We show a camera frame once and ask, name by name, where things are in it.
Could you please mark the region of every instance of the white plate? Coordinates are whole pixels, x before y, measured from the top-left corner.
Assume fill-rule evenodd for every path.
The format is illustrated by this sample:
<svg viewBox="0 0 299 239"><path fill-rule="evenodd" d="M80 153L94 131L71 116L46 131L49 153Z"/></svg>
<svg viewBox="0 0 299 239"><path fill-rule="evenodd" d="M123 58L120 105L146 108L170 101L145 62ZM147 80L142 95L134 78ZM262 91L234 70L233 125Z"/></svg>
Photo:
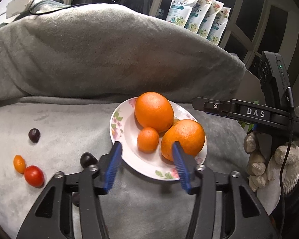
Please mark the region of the white plate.
<svg viewBox="0 0 299 239"><path fill-rule="evenodd" d="M175 181L179 180L175 165L166 160L161 154L161 140L154 153L145 154L137 149L137 136L143 129L137 122L134 114L134 107L137 97L126 100L121 103L113 112L110 120L110 135L112 142L120 141L122 143L122 159L137 172L157 180ZM197 121L187 110L171 102L175 118L192 119ZM205 161L207 154L207 142L203 149L195 157L197 163Z"/></svg>

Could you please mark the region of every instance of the metal bolt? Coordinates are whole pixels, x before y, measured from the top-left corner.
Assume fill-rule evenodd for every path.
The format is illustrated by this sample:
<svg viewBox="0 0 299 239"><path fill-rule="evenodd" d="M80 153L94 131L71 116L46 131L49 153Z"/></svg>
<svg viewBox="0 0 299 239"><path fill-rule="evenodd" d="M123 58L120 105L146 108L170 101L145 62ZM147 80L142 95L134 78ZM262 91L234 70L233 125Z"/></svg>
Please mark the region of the metal bolt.
<svg viewBox="0 0 299 239"><path fill-rule="evenodd" d="M233 171L233 172L231 173L231 176L233 176L234 178L238 178L238 177L240 176L240 172L238 172L238 171Z"/></svg>
<svg viewBox="0 0 299 239"><path fill-rule="evenodd" d="M98 166L97 166L96 164L92 164L92 165L90 165L90 166L88 167L88 169L89 169L90 171L97 171L97 170L98 170Z"/></svg>
<svg viewBox="0 0 299 239"><path fill-rule="evenodd" d="M205 168L206 168L206 166L203 165L203 164L197 164L196 165L196 169L199 170L199 171L203 171L203 170L205 170Z"/></svg>
<svg viewBox="0 0 299 239"><path fill-rule="evenodd" d="M63 172L56 172L54 175L55 178L62 178L63 176L64 176Z"/></svg>

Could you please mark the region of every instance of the folded cloth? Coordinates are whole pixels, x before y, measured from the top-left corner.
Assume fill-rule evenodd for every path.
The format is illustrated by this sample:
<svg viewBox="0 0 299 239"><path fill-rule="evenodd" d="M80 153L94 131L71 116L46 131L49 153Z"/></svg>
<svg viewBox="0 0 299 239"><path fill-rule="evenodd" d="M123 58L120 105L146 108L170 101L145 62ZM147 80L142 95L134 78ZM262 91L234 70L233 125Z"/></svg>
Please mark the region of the folded cloth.
<svg viewBox="0 0 299 239"><path fill-rule="evenodd" d="M28 185L14 170L15 155L23 156L28 166L41 168L46 184L57 171L80 172L82 153L90 152L99 159L112 146L109 122L118 104L50 99L53 104L47 97L0 102L0 225L12 239L42 191ZM180 105L204 127L208 144L204 164L217 172L237 170L247 177L248 155L243 149L246 133L239 123L196 111L190 104ZM29 141L31 128L41 132L37 144ZM179 239L186 236L195 197L187 195L179 182L144 177L123 162L113 189L100 200L112 239ZM77 207L73 213L75 238L80 239ZM221 221L216 222L215 229L220 230L220 225Z"/></svg>
<svg viewBox="0 0 299 239"><path fill-rule="evenodd" d="M58 8L41 3L35 11ZM0 100L156 91L177 103L231 99L244 64L199 35L125 6L92 4L0 28Z"/></svg>

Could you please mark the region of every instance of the detergent pouch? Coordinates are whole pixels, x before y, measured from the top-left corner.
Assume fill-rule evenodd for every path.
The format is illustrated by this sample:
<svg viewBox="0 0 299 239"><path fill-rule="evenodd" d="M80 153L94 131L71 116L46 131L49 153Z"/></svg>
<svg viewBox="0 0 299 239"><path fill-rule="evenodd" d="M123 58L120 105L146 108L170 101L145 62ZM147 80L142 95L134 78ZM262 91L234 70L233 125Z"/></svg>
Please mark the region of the detergent pouch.
<svg viewBox="0 0 299 239"><path fill-rule="evenodd" d="M200 24L211 6L211 3L212 0L198 0L189 15L185 28L197 33Z"/></svg>
<svg viewBox="0 0 299 239"><path fill-rule="evenodd" d="M198 0L172 0L166 21L184 27L197 1Z"/></svg>
<svg viewBox="0 0 299 239"><path fill-rule="evenodd" d="M208 33L207 39L218 45L220 38L225 30L228 22L228 15L230 12L230 7L223 7L222 10L217 13L216 18L211 26Z"/></svg>
<svg viewBox="0 0 299 239"><path fill-rule="evenodd" d="M212 1L210 8L208 9L201 25L198 28L198 35L207 38L211 26L213 25L214 19L216 18L216 14L220 12L223 5L224 4L222 2L218 2L216 0Z"/></svg>

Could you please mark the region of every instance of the white device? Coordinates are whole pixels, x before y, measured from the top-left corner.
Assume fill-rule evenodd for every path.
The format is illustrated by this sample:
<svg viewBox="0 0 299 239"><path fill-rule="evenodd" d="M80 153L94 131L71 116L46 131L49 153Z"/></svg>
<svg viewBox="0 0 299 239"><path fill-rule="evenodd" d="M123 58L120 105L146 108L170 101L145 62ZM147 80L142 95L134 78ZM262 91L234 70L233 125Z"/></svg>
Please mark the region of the white device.
<svg viewBox="0 0 299 239"><path fill-rule="evenodd" d="M33 0L12 0L11 2L9 2L6 7L6 19L28 10L32 1ZM32 5L36 5L40 1L42 0L35 0L33 1Z"/></svg>

